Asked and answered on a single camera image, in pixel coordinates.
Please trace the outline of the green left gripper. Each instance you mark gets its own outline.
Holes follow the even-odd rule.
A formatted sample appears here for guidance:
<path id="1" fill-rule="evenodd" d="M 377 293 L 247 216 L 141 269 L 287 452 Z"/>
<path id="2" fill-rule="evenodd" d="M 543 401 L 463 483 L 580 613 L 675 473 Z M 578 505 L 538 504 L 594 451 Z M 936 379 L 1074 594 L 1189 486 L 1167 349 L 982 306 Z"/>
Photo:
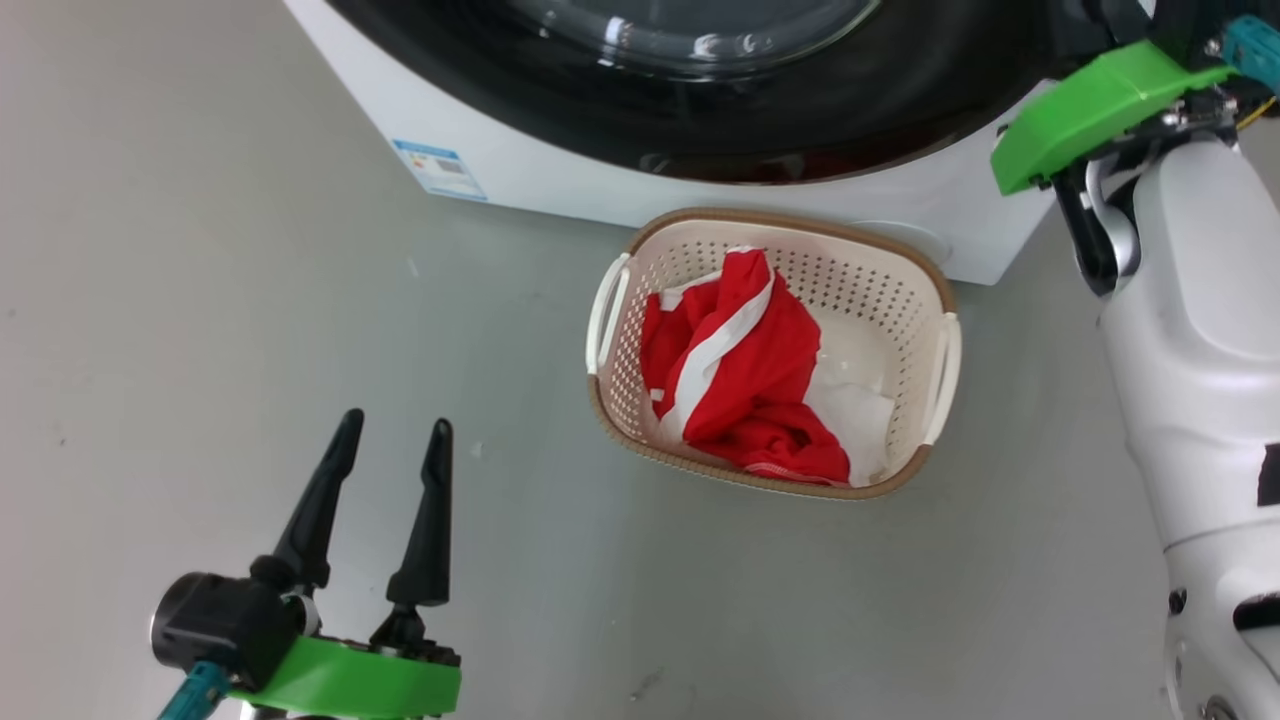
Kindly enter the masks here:
<path id="1" fill-rule="evenodd" d="M 358 407 L 343 414 L 274 551 L 251 562 L 252 579 L 275 591 L 328 585 L 332 530 L 342 486 L 355 468 L 364 421 Z M 410 541 L 388 582 L 392 603 L 438 607 L 451 600 L 453 447 L 453 425 L 440 418 L 422 461 L 422 497 Z M 454 712 L 461 685 L 456 666 L 303 637 L 261 691 L 232 691 L 230 697 L 300 715 L 412 720 Z"/>

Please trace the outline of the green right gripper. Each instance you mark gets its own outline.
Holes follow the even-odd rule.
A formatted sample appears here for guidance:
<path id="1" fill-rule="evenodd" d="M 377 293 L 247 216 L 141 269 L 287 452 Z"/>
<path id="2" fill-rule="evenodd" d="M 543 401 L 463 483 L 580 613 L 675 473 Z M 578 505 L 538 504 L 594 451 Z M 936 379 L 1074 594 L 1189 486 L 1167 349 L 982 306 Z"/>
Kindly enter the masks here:
<path id="1" fill-rule="evenodd" d="M 1235 74 L 1221 61 L 1188 70 L 1149 40 L 1101 54 L 1032 99 L 1001 133 L 989 158 L 996 187 L 1012 196 L 1048 181 L 1184 94 Z"/>

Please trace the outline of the washing machine door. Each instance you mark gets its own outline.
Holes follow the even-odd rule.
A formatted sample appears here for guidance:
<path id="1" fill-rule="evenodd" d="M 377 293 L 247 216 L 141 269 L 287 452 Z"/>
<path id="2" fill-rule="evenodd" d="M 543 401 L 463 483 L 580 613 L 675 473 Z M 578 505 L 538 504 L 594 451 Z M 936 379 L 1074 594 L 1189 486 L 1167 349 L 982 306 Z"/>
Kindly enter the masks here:
<path id="1" fill-rule="evenodd" d="M 954 143 L 1101 41 L 1089 0 L 326 0 L 420 79 L 653 176 L 790 184 Z"/>

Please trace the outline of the red and white garment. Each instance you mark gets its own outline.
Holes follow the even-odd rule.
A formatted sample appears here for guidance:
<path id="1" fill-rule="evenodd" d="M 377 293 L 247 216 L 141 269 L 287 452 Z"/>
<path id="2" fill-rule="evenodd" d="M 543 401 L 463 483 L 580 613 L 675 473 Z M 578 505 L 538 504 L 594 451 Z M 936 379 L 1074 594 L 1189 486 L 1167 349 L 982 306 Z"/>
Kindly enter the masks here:
<path id="1" fill-rule="evenodd" d="M 637 359 L 666 442 L 806 484 L 861 488 L 886 471 L 882 350 L 812 313 L 762 249 L 648 295 Z"/>

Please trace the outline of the cream plastic basket brown rim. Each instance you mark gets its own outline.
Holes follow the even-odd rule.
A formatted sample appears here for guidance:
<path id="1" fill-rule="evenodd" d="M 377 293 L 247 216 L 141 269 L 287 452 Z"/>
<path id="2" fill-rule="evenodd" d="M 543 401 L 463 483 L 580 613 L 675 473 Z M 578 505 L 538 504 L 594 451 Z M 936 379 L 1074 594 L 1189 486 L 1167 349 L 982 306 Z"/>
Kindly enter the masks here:
<path id="1" fill-rule="evenodd" d="M 881 377 L 893 414 L 884 470 L 867 487 L 768 479 L 659 437 L 639 348 L 646 296 L 714 270 L 735 246 L 763 249 L 852 379 Z M 645 224 L 602 277 L 588 320 L 588 396 L 618 445 L 694 475 L 837 502 L 879 498 L 925 465 L 948 419 L 963 357 L 954 287 L 920 250 L 851 225 L 786 214 L 689 208 Z"/>

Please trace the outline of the white front-load washing machine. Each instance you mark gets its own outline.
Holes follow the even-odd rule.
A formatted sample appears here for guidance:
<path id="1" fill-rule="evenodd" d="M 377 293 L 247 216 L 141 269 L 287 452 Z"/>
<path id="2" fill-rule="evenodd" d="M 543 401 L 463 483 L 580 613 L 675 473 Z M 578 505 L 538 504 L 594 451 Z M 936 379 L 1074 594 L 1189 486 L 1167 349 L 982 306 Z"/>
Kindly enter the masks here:
<path id="1" fill-rule="evenodd" d="M 685 208 L 778 211 L 850 225 L 904 222 L 952 246 L 942 270 L 993 284 L 1053 205 L 1048 191 L 1002 196 L 989 156 L 1034 97 L 1097 53 L 1083 49 L 992 122 L 946 146 L 851 176 L 790 184 L 728 184 L 653 176 L 525 135 L 420 79 L 343 20 L 326 0 L 283 0 L 387 145 L 399 138 L 457 152 L 489 204 L 637 228 Z"/>

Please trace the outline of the blue energy label sticker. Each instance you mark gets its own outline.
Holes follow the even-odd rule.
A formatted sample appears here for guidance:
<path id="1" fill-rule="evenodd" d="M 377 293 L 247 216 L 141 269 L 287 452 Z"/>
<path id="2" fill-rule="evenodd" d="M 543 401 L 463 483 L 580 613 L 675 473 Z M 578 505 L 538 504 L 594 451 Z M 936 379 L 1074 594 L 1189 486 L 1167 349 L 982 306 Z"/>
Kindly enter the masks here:
<path id="1" fill-rule="evenodd" d="M 457 152 L 399 138 L 393 138 L 390 143 L 428 193 L 476 202 L 488 201 L 480 183 Z"/>

